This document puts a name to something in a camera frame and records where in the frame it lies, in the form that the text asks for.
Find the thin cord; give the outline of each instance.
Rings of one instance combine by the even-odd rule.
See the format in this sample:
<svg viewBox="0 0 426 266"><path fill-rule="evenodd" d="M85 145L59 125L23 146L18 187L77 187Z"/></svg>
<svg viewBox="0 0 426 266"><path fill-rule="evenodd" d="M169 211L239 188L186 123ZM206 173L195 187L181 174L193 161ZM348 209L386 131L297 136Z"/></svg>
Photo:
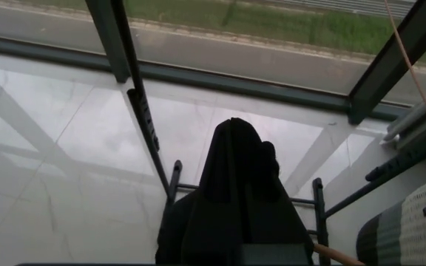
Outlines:
<svg viewBox="0 0 426 266"><path fill-rule="evenodd" d="M402 52L402 55L404 56L405 63L407 64L407 67L410 70L410 73L412 75L412 79L415 82L415 84L417 86L417 89L419 90L420 96L422 97L422 100L423 100L423 102L424 102L424 104L426 106L426 97L425 97L425 94L423 93L422 88L420 87L420 83L419 83L419 81L416 78L415 72L413 71L413 66L410 63L410 60L408 59L407 53L405 52L404 44L402 43L402 40L401 40L400 35L399 35L399 32L397 31L396 24L393 22L393 16L392 16L391 9L389 8L388 0L384 0L384 3L385 3L385 9L388 11L390 23L392 24L393 33L396 36L397 43L399 44L400 51Z"/></svg>

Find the road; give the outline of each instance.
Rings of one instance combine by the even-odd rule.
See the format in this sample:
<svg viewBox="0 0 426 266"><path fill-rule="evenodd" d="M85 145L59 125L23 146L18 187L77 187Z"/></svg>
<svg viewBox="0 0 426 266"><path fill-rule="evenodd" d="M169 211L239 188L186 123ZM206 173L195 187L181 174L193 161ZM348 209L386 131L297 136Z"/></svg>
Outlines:
<svg viewBox="0 0 426 266"><path fill-rule="evenodd" d="M91 21L0 7L0 36L90 52L104 52ZM367 64L187 34L132 28L139 58L348 94ZM426 72L418 73L426 90ZM385 100L420 101L410 77Z"/></svg>

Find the grass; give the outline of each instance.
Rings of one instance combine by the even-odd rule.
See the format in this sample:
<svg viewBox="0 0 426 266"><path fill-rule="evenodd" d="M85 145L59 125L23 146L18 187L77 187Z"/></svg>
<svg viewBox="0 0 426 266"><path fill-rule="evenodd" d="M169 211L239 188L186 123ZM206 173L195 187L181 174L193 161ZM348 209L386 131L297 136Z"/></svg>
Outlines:
<svg viewBox="0 0 426 266"><path fill-rule="evenodd" d="M83 0L19 0L86 10ZM377 54L392 34L388 18L337 11L303 12L235 0L124 0L126 13L170 24ZM426 53L419 60L426 63Z"/></svg>

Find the guardrail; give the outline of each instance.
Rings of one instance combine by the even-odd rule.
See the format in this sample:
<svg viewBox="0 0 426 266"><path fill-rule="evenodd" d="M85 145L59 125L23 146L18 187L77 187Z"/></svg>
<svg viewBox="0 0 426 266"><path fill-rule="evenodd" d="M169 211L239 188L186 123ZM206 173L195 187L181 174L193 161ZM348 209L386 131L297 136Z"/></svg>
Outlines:
<svg viewBox="0 0 426 266"><path fill-rule="evenodd" d="M387 16L383 1L376 0L266 0L281 4L290 4L298 7L322 8L340 10L356 14ZM396 18L404 18L413 6L414 1L389 1L392 15Z"/></svg>

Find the white tiled floor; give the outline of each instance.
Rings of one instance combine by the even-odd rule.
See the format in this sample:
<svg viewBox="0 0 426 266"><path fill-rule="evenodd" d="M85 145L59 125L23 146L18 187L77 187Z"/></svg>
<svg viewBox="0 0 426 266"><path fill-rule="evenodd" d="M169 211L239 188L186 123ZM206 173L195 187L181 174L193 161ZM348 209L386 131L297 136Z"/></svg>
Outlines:
<svg viewBox="0 0 426 266"><path fill-rule="evenodd" d="M182 183L198 184L214 128L230 117L275 145L291 196L311 198L315 177L363 180L393 155L379 144L383 122L353 127L330 112L157 81L145 87L166 174L182 160ZM128 88L108 73L0 56L1 266L154 261L166 196L125 104ZM375 151L379 159L362 164ZM313 229L313 211L298 210Z"/></svg>

